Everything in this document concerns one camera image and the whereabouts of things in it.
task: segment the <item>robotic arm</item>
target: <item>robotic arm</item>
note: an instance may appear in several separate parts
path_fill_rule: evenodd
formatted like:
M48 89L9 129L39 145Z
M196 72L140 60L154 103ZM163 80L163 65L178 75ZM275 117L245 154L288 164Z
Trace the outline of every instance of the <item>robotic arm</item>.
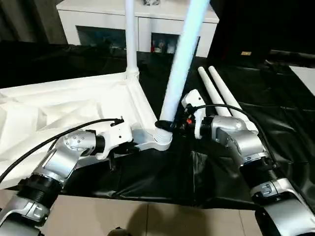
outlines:
M131 142L130 126L123 122L106 132L77 130L58 139L31 176L19 184L20 191L0 211L0 236L42 236L42 226L79 158L105 159L110 150Z
M210 136L230 150L250 188L252 200L261 206L255 215L264 235L314 234L313 212L244 121L234 117L206 117L205 108L196 111L194 107L205 105L197 90L187 94L182 105L186 114L182 122L160 120L156 126L169 132L191 133L197 139Z

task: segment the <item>white rod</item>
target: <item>white rod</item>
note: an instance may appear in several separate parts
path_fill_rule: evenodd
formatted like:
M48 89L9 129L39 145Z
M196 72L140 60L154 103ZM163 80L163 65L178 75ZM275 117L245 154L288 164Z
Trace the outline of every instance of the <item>white rod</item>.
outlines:
M198 68L200 77L202 78L203 83L205 84L206 90L214 104L225 104L218 93L216 87L213 85L211 79L207 75L205 69L201 66ZM231 117L230 111L226 107L216 107L216 111L219 116Z
M191 60L197 46L201 24L208 6L209 0L190 0L184 28L179 37L171 74L167 84L160 120L174 120ZM171 140L171 133L161 130L158 132L158 142L169 142Z
M137 50L135 40L134 0L125 0L127 75L137 75Z
M212 78L214 79L223 99L225 100L226 104L237 107L239 109L242 109L240 104L236 101L235 97L233 96L233 94L231 93L231 91L228 89L228 87L226 86L226 84L224 83L223 79L221 78L221 76L218 74L218 72L216 71L216 69L213 66L209 67L209 72L212 76ZM230 109L231 113L234 117L236 118L240 118L242 119L247 126L248 130L251 130L255 133L258 133L258 129L257 127L254 125L254 123L252 123L248 117L243 114L240 113L236 110Z

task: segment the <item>black plastic sheet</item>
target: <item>black plastic sheet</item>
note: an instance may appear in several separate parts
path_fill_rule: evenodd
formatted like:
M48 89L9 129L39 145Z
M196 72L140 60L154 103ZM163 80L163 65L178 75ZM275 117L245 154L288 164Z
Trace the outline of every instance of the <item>black plastic sheet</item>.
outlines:
M0 43L1 87L123 72L126 53L85 46ZM172 63L171 55L138 53L140 84L157 117ZM195 58L183 94L198 89L211 100ZM283 171L315 206L315 99L289 67L244 68L216 64L240 102L261 124ZM178 109L177 117L183 109ZM208 114L215 114L209 109ZM75 171L64 194L175 203L202 208L255 209L249 189L227 151L210 141L174 136L167 151L154 149Z

